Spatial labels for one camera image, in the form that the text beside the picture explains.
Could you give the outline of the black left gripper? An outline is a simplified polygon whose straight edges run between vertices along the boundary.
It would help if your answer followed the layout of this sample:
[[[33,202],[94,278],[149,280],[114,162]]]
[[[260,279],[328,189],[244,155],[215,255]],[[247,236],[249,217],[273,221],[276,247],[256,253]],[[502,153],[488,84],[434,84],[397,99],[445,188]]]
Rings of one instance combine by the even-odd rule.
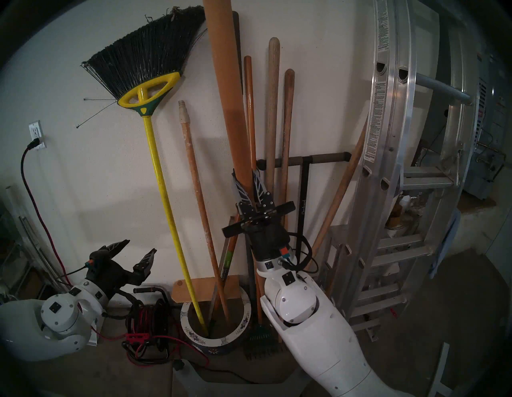
[[[89,256],[86,280],[94,283],[108,297],[114,296],[118,289],[127,284],[140,286],[151,274],[154,256],[157,252],[156,249],[152,249],[139,263],[134,265],[132,272],[125,270],[112,260],[129,243],[129,239],[124,239],[108,246],[104,245],[100,249],[93,251]]]

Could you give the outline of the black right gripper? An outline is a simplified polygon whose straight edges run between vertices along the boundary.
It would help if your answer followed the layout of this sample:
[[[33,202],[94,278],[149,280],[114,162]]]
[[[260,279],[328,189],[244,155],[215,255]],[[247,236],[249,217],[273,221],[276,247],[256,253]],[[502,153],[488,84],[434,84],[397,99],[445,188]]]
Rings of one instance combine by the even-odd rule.
[[[252,171],[253,195],[257,208],[267,208],[258,211],[252,205],[249,194],[242,187],[232,170],[232,189],[236,200],[240,220],[222,229],[225,238],[239,234],[249,237],[252,253],[256,261],[270,261],[279,257],[290,256],[290,237],[282,225],[282,218],[295,211],[293,201],[288,201],[277,207],[271,193],[266,189],[259,170]]]

